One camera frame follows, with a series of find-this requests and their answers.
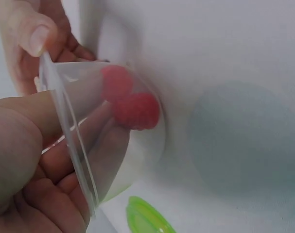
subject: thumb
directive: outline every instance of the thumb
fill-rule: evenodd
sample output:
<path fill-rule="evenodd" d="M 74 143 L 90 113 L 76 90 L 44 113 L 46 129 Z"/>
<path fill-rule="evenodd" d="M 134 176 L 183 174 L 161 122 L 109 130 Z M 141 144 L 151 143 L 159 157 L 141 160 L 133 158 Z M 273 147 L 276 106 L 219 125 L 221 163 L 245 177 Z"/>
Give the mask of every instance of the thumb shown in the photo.
<path fill-rule="evenodd" d="M 19 46 L 39 57 L 56 40 L 57 26 L 37 12 L 40 0 L 0 0 L 0 31 L 13 36 Z"/>

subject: green plastic lid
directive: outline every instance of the green plastic lid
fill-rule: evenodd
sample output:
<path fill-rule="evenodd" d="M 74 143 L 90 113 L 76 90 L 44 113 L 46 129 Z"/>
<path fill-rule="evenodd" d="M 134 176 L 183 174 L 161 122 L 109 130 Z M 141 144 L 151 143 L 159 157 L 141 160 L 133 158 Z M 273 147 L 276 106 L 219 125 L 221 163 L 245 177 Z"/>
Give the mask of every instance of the green plastic lid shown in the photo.
<path fill-rule="evenodd" d="M 126 213 L 132 233 L 176 233 L 153 206 L 139 197 L 129 198 Z"/>

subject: skin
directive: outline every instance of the skin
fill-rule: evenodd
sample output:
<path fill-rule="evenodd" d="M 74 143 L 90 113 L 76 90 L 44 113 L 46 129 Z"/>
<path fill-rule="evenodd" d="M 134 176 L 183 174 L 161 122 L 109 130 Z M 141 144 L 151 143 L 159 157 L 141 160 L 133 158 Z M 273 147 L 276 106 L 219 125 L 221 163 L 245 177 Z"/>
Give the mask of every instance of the skin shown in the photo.
<path fill-rule="evenodd" d="M 87 115 L 81 135 L 103 199 L 125 155 L 129 130 L 111 120 L 110 105 L 97 104 Z M 0 100 L 0 233 L 86 231 L 89 210 L 66 142 L 41 155 L 59 135 L 49 92 Z"/>
<path fill-rule="evenodd" d="M 30 41 L 39 26 L 46 33 L 37 34 L 34 47 Z M 0 0 L 0 35 L 10 75 L 23 96 L 0 100 L 0 233 L 84 233 L 88 206 L 66 141 L 55 145 L 62 130 L 51 94 L 37 93 L 34 78 L 46 50 L 54 62 L 93 61 L 95 56 L 72 35 L 60 0 Z M 101 87 L 93 80 L 71 84 L 68 92 L 78 119 L 87 117 L 80 133 L 101 201 L 122 163 L 130 132 L 112 120 L 111 107 L 102 105 Z"/>
<path fill-rule="evenodd" d="M 34 48 L 31 38 L 39 26 L 48 34 Z M 10 75 L 23 96 L 37 92 L 34 78 L 43 51 L 48 50 L 54 62 L 95 60 L 71 33 L 60 0 L 0 0 L 0 35 Z"/>

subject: clear plastic cup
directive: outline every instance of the clear plastic cup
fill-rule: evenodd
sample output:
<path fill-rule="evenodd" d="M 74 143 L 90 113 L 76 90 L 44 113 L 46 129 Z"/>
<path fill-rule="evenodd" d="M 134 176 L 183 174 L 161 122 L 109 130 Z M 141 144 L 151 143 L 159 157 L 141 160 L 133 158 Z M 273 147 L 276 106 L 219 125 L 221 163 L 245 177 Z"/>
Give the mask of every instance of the clear plastic cup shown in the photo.
<path fill-rule="evenodd" d="M 159 105 L 157 125 L 129 130 L 114 120 L 113 103 L 102 98 L 105 62 L 53 63 L 40 58 L 40 91 L 51 90 L 69 155 L 91 215 L 103 201 L 126 190 L 160 159 L 165 122 L 157 94 L 137 74 L 131 94 L 152 94 Z"/>

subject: red gummy candy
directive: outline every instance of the red gummy candy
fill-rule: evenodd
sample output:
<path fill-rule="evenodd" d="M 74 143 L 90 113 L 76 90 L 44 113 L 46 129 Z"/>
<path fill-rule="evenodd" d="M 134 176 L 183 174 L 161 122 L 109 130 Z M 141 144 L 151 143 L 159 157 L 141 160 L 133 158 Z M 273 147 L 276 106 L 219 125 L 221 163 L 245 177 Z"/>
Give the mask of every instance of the red gummy candy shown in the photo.
<path fill-rule="evenodd" d="M 130 95 L 133 80 L 129 71 L 117 65 L 106 66 L 101 69 L 103 75 L 102 98 L 108 102 L 115 102 Z"/>
<path fill-rule="evenodd" d="M 149 93 L 132 94 L 113 103 L 115 121 L 131 130 L 150 130 L 159 121 L 160 107 Z"/>

